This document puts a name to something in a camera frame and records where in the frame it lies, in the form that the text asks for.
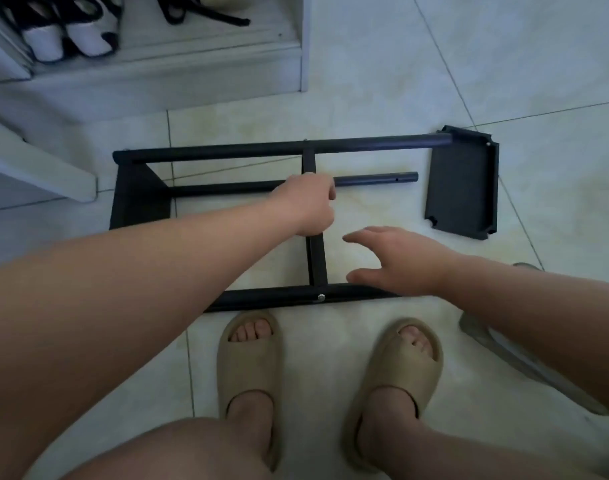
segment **person's right arm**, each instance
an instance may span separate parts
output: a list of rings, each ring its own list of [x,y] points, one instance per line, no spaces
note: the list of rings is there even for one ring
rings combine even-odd
[[[463,255],[396,227],[367,227],[345,241],[371,249],[382,264],[352,271],[349,282],[444,298],[609,408],[609,283]]]

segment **person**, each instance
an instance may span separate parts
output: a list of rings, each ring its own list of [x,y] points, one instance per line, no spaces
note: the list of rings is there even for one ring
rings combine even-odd
[[[258,203],[62,242],[0,267],[0,479],[21,478],[269,250],[329,227],[334,197],[328,175],[289,177]],[[344,240],[382,263],[352,271],[349,282],[444,298],[609,407],[609,283],[462,255],[399,228]],[[218,352],[220,419],[161,426],[67,478],[269,478],[281,444],[282,353],[268,312],[237,316]],[[384,332],[347,414],[343,446],[354,466],[396,480],[595,478],[422,424],[441,361],[439,339],[421,321]]]

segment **shoe rack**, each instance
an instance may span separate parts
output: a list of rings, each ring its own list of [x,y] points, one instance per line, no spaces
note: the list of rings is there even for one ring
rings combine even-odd
[[[31,79],[0,82],[0,121],[33,132],[306,91],[311,0],[262,0],[235,15],[250,26],[201,16],[170,25],[156,0],[124,0],[114,55],[36,64]]]

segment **beige slipper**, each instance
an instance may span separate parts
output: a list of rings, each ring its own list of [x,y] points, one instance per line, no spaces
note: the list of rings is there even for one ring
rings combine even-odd
[[[403,339],[399,331],[408,325],[417,327],[431,343],[434,357],[418,351],[416,346]],[[382,386],[403,389],[416,404],[417,417],[422,414],[436,390],[442,372],[443,355],[440,340],[426,323],[415,318],[403,318],[387,328],[371,355],[362,385],[358,390],[344,423],[342,450],[355,468],[378,472],[357,450],[357,430],[368,395]]]
[[[273,334],[265,339],[230,342],[229,338],[248,322],[266,320]],[[264,311],[245,312],[229,322],[218,348],[218,402],[220,419],[226,418],[229,404],[237,395],[258,390],[273,400],[273,427],[267,466],[274,471],[280,459],[280,408],[282,397],[283,341],[273,315]]]

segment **metal rack frame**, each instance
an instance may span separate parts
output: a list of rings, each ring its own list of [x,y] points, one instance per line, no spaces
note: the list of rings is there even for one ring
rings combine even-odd
[[[146,165],[147,163],[301,155],[302,172],[307,173],[316,172],[315,156],[320,153],[435,148],[452,144],[452,142],[453,136],[445,132],[411,136],[226,144],[114,152],[113,158],[119,167],[110,229],[168,219],[171,217],[171,202],[175,198],[271,192],[283,183],[283,180],[271,180],[168,187]],[[334,180],[337,187],[394,184],[416,182],[418,174],[417,172],[404,172],[357,175],[335,177]],[[255,310],[396,296],[366,286],[329,283],[322,234],[306,238],[306,252],[309,267],[308,285],[225,291],[206,311]]]

